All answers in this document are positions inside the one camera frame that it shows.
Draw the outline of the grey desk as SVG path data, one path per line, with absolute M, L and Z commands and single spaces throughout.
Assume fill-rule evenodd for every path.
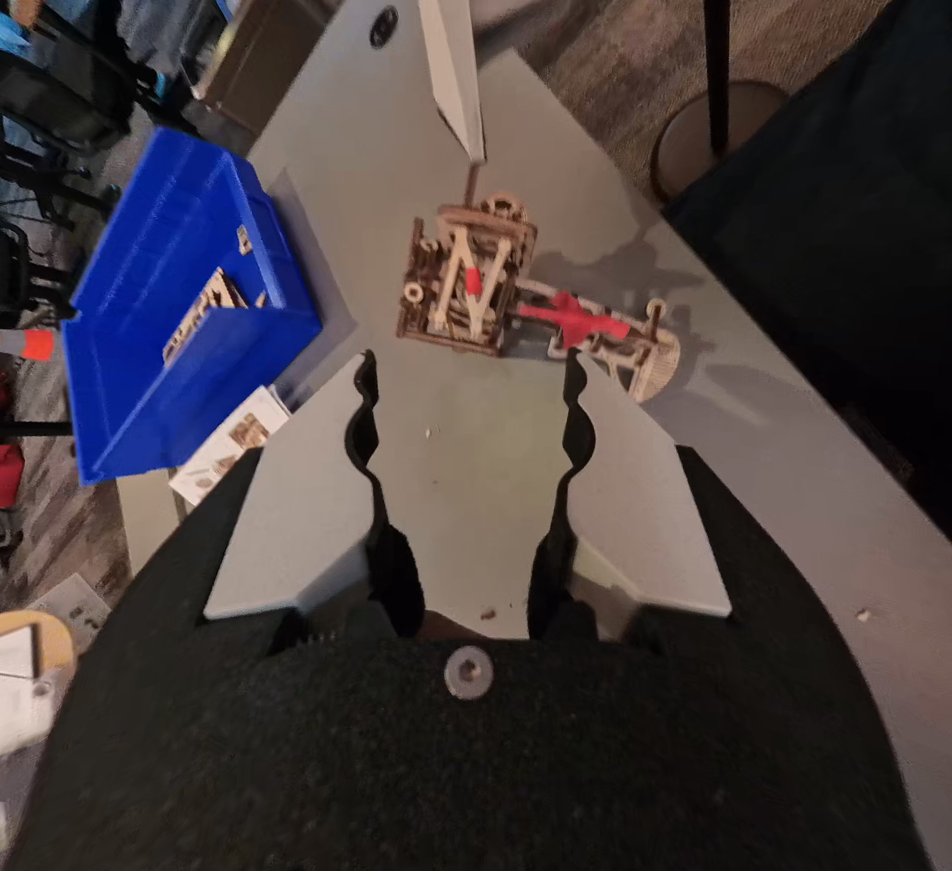
M 399 24 L 381 50 L 370 26 Z M 950 543 L 859 437 L 516 53 L 479 74 L 480 193 L 521 198 L 537 279 L 605 303 L 659 295 L 679 318 L 675 379 L 646 405 L 792 559 L 860 663 L 937 869 L 950 869 Z M 327 308 L 280 378 L 299 406 L 376 354 L 372 469 L 427 604 L 505 638 L 559 478 L 565 369 L 394 336 L 413 221 L 464 192 L 468 160 L 432 99 L 417 0 L 345 0 L 249 162 Z

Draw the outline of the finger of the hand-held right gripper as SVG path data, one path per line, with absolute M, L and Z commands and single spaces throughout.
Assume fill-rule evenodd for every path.
M 482 105 L 470 0 L 417 0 L 438 112 L 471 165 L 485 162 Z

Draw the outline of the newspaper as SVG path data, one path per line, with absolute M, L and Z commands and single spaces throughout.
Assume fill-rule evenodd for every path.
M 107 602 L 78 572 L 72 573 L 36 598 L 29 608 L 60 620 L 70 629 L 76 640 L 81 637 L 94 637 L 111 613 Z

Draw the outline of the black floor stand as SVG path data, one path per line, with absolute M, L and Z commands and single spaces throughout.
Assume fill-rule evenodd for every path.
M 773 84 L 730 76 L 731 0 L 703 0 L 706 89 L 664 123 L 650 159 L 650 181 L 667 203 L 739 150 L 780 109 Z

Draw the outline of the wooden model airplane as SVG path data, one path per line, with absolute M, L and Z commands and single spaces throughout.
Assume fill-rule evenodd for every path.
M 521 330 L 541 330 L 548 360 L 589 355 L 639 404 L 672 381 L 681 343 L 661 324 L 664 301 L 650 299 L 637 318 L 530 278 L 538 229 L 519 198 L 446 204 L 436 223 L 429 235 L 414 220 L 397 338 L 501 357 Z

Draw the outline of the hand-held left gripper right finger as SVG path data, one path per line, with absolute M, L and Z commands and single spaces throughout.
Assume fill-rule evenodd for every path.
M 571 611 L 599 639 L 625 639 L 649 608 L 727 619 L 732 603 L 676 442 L 577 350 L 563 395 L 568 470 L 531 569 L 530 638 Z

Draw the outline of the white instruction booklet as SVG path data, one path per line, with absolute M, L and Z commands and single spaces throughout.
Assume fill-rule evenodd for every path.
M 258 387 L 177 468 L 170 489 L 197 507 L 247 451 L 263 448 L 291 417 L 274 385 Z

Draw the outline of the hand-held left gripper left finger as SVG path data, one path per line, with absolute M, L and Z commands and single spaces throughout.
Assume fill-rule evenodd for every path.
M 305 617 L 364 593 L 398 636 L 417 634 L 418 568 L 369 469 L 379 446 L 378 399 L 377 362 L 367 349 L 269 437 L 208 595 L 207 620 L 288 608 Z

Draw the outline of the person's dark trousers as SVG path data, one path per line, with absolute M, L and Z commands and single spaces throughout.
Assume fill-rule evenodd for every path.
M 951 0 L 890 0 L 663 217 L 951 524 Z

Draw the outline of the steel trash can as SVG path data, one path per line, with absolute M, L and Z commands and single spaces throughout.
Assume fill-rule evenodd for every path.
M 200 0 L 180 53 L 193 99 L 259 136 L 329 18 L 320 0 Z

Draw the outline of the blue plastic bin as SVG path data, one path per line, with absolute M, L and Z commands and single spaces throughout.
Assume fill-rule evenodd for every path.
M 249 308 L 214 309 L 162 348 L 221 267 Z M 272 199 L 244 158 L 161 127 L 127 183 L 62 325 L 78 478 L 182 465 L 322 330 Z

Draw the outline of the wooden parts sheets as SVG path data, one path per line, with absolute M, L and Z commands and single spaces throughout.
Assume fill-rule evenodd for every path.
M 162 348 L 163 365 L 171 365 L 185 344 L 214 309 L 249 308 L 237 283 L 221 267 L 216 268 L 200 290 Z

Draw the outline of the yellow rimmed board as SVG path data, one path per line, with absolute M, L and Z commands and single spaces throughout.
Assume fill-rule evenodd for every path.
M 34 610 L 1 615 L 1 756 L 51 731 L 77 666 L 67 627 Z

